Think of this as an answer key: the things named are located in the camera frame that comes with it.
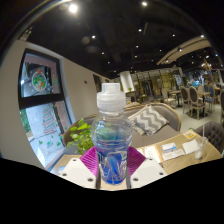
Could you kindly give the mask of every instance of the ceiling light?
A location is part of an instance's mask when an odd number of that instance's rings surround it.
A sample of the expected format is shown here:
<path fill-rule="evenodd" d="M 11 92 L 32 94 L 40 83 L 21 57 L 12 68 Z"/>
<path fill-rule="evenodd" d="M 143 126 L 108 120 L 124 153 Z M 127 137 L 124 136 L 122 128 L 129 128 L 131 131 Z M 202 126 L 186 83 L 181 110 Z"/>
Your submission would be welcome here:
<path fill-rule="evenodd" d="M 71 4 L 71 5 L 69 6 L 69 11 L 70 11 L 70 12 L 72 12 L 72 13 L 76 13 L 77 10 L 78 10 L 77 5 L 75 5 L 75 4 Z"/>

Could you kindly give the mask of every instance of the water bottle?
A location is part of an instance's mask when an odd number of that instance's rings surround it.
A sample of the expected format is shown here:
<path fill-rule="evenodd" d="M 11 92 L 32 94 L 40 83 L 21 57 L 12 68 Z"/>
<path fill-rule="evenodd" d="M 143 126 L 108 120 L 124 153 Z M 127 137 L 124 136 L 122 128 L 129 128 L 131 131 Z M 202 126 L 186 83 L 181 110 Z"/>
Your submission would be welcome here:
<path fill-rule="evenodd" d="M 132 141 L 132 125 L 124 115 L 125 93 L 119 83 L 103 83 L 97 93 L 99 115 L 91 127 L 101 178 L 111 185 L 119 185 L 126 177 L 127 150 Z"/>

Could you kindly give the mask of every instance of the green plant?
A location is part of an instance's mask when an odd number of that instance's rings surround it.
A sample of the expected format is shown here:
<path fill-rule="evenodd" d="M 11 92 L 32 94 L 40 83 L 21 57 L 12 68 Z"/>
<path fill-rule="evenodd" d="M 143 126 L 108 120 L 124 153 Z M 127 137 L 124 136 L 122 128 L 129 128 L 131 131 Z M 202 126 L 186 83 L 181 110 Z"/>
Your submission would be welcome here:
<path fill-rule="evenodd" d="M 91 139 L 91 133 L 90 128 L 92 125 L 88 125 L 84 122 L 84 119 L 82 118 L 79 121 L 79 126 L 70 128 L 70 131 L 72 132 L 70 136 L 73 138 L 74 141 L 68 142 L 67 148 L 69 149 L 71 145 L 77 145 L 78 149 L 76 150 L 80 152 L 81 155 L 91 147 L 93 147 L 93 142 Z M 75 131 L 82 130 L 79 134 L 75 133 Z"/>

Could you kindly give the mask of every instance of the wall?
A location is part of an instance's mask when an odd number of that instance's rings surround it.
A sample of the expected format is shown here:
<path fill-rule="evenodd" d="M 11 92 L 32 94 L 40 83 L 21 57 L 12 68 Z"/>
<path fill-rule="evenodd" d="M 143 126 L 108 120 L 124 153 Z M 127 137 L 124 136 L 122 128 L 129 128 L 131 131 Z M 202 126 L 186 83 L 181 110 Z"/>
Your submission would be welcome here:
<path fill-rule="evenodd" d="M 44 169 L 27 140 L 18 105 L 18 75 L 25 48 L 60 60 L 62 85 L 72 122 L 98 111 L 92 76 L 96 73 L 48 49 L 22 40 L 15 41 L 6 55 L 0 69 L 0 152 L 5 159 Z"/>

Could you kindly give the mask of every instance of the table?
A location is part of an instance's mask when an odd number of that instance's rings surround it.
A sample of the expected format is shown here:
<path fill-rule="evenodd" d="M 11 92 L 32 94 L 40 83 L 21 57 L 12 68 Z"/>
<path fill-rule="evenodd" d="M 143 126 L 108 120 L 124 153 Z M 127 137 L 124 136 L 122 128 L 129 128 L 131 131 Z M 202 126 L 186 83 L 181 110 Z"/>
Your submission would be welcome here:
<path fill-rule="evenodd" d="M 192 138 L 191 140 L 198 139 L 199 137 L 201 136 L 196 134 L 196 136 Z M 185 142 L 189 142 L 191 140 L 187 139 L 183 134 L 179 134 L 173 138 L 169 138 L 167 140 L 158 142 L 153 145 L 157 147 L 159 154 L 162 155 L 163 154 L 162 145 L 174 142 L 177 146 L 177 149 L 180 149 L 180 148 L 183 149 L 182 144 Z M 138 149 L 142 149 L 143 153 L 145 153 L 145 149 L 144 149 L 145 147 L 140 147 Z M 80 158 L 80 157 L 81 155 L 63 155 L 62 158 L 58 161 L 58 163 L 53 167 L 50 173 L 59 176 L 59 172 L 58 172 L 59 167 L 66 166 L 71 158 Z M 199 160 L 194 158 L 194 153 L 191 153 L 188 155 L 180 156 L 175 159 L 167 160 L 165 162 L 163 161 L 161 165 L 163 166 L 163 169 L 165 170 L 165 172 L 169 175 L 191 165 L 204 163 L 204 162 L 208 162 L 212 160 L 217 160 L 221 158 L 222 156 L 219 153 L 219 151 L 213 145 L 208 143 L 205 147 L 202 158 Z M 106 184 L 101 180 L 101 188 L 104 190 L 124 190 L 124 189 L 127 189 L 126 180 L 124 180 L 122 184 L 118 186 L 112 186 L 112 185 Z"/>
<path fill-rule="evenodd" d="M 180 93 L 181 93 L 180 90 L 170 91 L 170 94 L 176 94 L 177 95 L 177 101 L 178 101 L 177 107 L 182 107 L 182 105 L 180 105 L 180 103 L 179 103 L 179 94 Z"/>

